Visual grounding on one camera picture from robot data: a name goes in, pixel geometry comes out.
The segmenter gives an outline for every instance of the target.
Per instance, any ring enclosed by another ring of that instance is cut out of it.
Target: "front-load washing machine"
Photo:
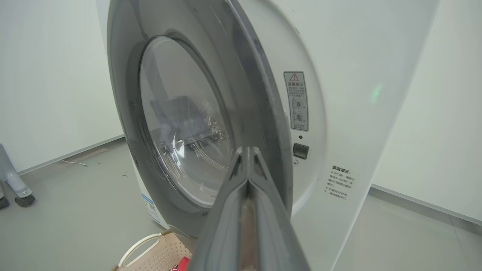
[[[234,151],[256,146],[311,268],[332,269],[435,8],[435,0],[112,1],[111,83],[158,221],[194,249]]]

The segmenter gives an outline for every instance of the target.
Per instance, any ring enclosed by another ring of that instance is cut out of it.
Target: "caster wheel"
[[[15,202],[20,206],[20,207],[29,207],[32,205],[34,202],[35,197],[33,195],[29,195],[25,198],[15,198]]]
[[[3,197],[3,198],[0,199],[0,209],[3,209],[3,208],[5,208],[9,205],[10,205],[10,203],[8,203],[7,198]]]

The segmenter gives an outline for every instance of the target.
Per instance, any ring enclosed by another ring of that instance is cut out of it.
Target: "warning sticker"
[[[357,171],[346,166],[333,164],[327,175],[324,193],[340,200],[347,200],[356,184]]]
[[[302,71],[286,71],[284,81],[290,102],[291,128],[308,131],[308,99],[305,76]]]
[[[156,206],[154,205],[154,202],[150,198],[146,197],[144,194],[142,194],[142,197],[144,198],[144,203],[146,204],[149,216],[152,217],[155,221],[159,222],[159,217],[157,217]]]

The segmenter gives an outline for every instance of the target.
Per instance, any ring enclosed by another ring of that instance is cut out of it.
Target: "washing machine door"
[[[289,128],[256,33],[236,0],[112,1],[112,87],[139,174],[193,249],[237,147],[256,146],[291,213]]]

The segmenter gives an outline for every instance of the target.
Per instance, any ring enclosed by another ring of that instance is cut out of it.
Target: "white cable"
[[[70,163],[70,164],[81,164],[81,165],[87,166],[87,164],[84,164],[84,163],[69,162],[69,161],[65,161],[65,160],[62,160],[62,161],[66,162],[66,163]]]

